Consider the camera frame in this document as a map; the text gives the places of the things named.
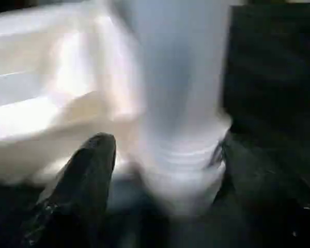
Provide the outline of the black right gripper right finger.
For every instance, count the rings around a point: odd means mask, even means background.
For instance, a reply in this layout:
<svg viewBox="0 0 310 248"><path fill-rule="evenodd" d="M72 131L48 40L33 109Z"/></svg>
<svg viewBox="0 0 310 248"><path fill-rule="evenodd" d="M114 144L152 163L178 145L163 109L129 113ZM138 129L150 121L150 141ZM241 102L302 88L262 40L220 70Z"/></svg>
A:
<svg viewBox="0 0 310 248"><path fill-rule="evenodd" d="M218 153L231 192L257 247L310 247L310 188L274 149L226 133Z"/></svg>

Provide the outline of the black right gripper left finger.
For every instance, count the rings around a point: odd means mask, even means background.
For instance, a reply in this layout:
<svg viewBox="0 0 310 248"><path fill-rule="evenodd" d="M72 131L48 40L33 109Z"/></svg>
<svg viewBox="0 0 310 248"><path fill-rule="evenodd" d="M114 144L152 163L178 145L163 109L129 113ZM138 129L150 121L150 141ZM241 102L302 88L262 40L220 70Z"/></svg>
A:
<svg viewBox="0 0 310 248"><path fill-rule="evenodd" d="M88 139L41 192L21 225L21 247L99 247L115 158L113 135Z"/></svg>

